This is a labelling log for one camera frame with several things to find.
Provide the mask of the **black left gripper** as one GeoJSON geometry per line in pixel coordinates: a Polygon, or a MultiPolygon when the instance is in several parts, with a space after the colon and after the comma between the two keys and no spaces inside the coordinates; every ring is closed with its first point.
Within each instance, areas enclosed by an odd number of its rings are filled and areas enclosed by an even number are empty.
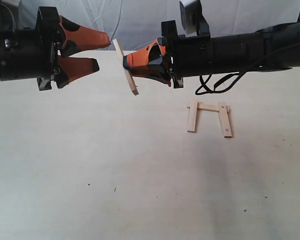
{"type": "Polygon", "coordinates": [[[40,91],[51,90],[57,75],[57,87],[100,70],[93,58],[69,57],[73,54],[110,46],[107,33],[78,25],[59,16],[55,7],[40,6],[35,28],[17,27],[13,14],[6,6],[9,28],[0,27],[0,82],[36,79],[40,91]],[[60,46],[61,56],[57,57],[60,46]]]}

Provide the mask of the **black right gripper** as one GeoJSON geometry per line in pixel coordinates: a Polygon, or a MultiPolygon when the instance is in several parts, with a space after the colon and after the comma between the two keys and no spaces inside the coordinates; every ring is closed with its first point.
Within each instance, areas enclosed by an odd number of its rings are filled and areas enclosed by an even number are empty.
{"type": "Polygon", "coordinates": [[[254,33],[186,37],[173,20],[161,23],[167,54],[173,62],[129,66],[134,77],[155,80],[175,88],[186,77],[244,72],[276,72],[300,67],[300,21],[283,23],[254,33]]]}

